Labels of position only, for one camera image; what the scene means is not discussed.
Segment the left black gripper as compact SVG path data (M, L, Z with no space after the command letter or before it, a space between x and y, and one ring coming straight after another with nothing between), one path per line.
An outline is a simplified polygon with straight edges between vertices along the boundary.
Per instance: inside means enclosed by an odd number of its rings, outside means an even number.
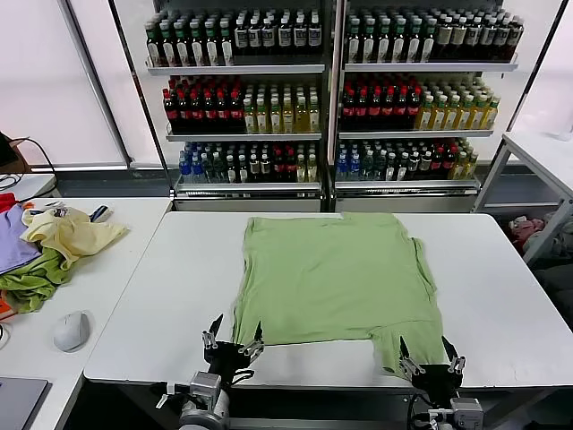
M208 372L220 377L221 385L235 385L254 377L250 368L252 357L257 357L264 350L261 322L258 323L254 337L246 345L225 341L217 342L217 334L224 315L214 320L210 327L202 332L204 359L209 364Z

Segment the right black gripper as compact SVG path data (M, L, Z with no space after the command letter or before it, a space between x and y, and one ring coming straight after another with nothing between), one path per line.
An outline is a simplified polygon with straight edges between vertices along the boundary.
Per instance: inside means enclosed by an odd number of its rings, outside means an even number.
M441 337L449 365L419 365L409 354L404 338L399 337L399 366L404 375L412 375L411 383L425 391L430 399L454 398L462 384L466 357L460 356L445 336Z

